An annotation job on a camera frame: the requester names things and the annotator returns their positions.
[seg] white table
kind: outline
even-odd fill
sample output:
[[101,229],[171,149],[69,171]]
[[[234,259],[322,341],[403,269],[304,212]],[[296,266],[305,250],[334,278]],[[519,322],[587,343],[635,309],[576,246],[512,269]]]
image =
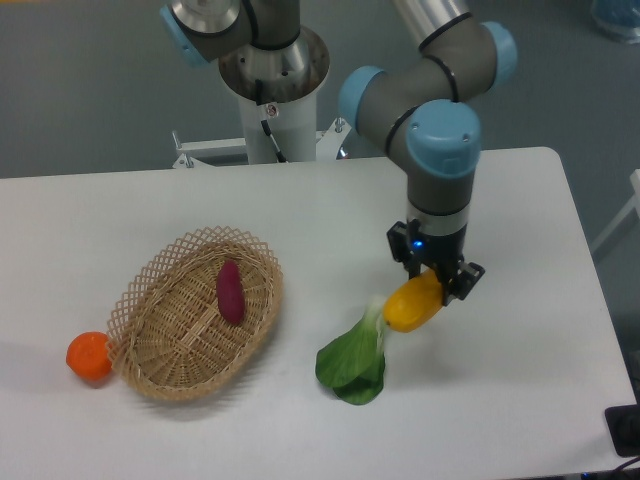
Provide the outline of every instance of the white table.
[[[557,155],[484,152],[464,302],[387,339],[370,405],[316,383],[316,351],[405,280],[384,159],[0,181],[2,478],[495,479],[613,468],[603,411],[634,402]],[[143,264],[187,231],[269,242],[286,300],[238,381],[187,406],[87,388],[70,340],[104,330]]]

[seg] gray floor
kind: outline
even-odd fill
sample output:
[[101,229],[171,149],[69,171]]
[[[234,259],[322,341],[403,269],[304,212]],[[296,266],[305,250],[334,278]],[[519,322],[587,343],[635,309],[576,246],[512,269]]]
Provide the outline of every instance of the gray floor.
[[[241,135],[215,68],[191,70],[173,50],[157,13],[164,3],[0,6],[0,178],[169,168],[173,129],[183,141]],[[520,50],[513,81],[472,102],[484,147],[559,152],[592,240],[632,195],[629,175],[640,168],[640,46],[600,35],[588,0],[469,3],[480,20],[507,26]],[[332,55],[319,126],[336,116],[353,69],[416,59],[387,0],[302,0],[302,15]],[[598,272],[623,350],[640,349],[640,227]]]

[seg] orange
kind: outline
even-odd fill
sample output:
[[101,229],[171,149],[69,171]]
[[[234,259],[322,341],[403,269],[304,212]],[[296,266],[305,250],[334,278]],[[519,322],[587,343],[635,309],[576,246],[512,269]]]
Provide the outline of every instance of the orange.
[[387,325],[408,333],[424,324],[442,308],[442,285],[436,273],[427,270],[412,278],[389,297],[382,310]]
[[67,365],[84,380],[96,381],[111,372],[107,357],[107,337],[102,332],[86,332],[73,339],[67,349]]

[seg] black cable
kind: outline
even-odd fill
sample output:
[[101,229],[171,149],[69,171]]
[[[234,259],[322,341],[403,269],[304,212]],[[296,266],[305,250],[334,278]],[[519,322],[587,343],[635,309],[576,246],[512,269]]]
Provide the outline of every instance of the black cable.
[[[263,105],[262,94],[264,92],[264,83],[262,82],[262,80],[256,80],[255,84],[256,84],[256,106],[259,107]],[[269,121],[267,119],[261,120],[260,125],[262,126],[262,131],[264,132],[264,134],[267,137],[269,137],[269,140],[271,140],[271,144],[273,145],[273,150],[276,154],[276,158],[278,159],[278,163],[289,163],[287,158],[282,153],[282,150],[280,150],[280,147],[278,146],[278,142],[276,142],[276,139],[273,136],[273,132],[271,131],[271,127],[269,126]]]
[[616,475],[617,473],[622,472],[625,468],[630,467],[631,465],[634,465],[634,464],[636,464],[638,462],[640,462],[640,457],[633,458],[633,459],[629,460],[628,462],[624,462],[623,464],[618,465],[616,468],[611,470],[611,473],[607,477],[608,480],[612,480],[614,478],[614,475]]

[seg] blue joint cap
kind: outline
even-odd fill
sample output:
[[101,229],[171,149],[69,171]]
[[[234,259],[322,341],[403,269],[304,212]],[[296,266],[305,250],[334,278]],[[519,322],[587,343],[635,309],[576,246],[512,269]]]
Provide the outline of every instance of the blue joint cap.
[[373,78],[384,70],[378,67],[360,67],[342,84],[338,95],[338,110],[349,125],[358,131],[358,108]]
[[171,15],[169,11],[169,7],[166,5],[160,9],[160,17],[164,22],[165,27],[173,42],[176,44],[182,56],[187,61],[187,63],[192,67],[204,67],[209,65],[209,62],[200,54],[200,52],[193,46],[193,44],[189,41],[187,36],[184,34],[176,19]]
[[516,71],[518,48],[509,30],[499,23],[485,22],[482,25],[489,30],[493,37],[493,42],[496,44],[496,77],[493,81],[493,88],[496,85],[506,83],[513,75],[513,72]]
[[416,165],[445,179],[473,172],[480,159],[480,120],[464,103],[434,100],[409,119],[407,147]]

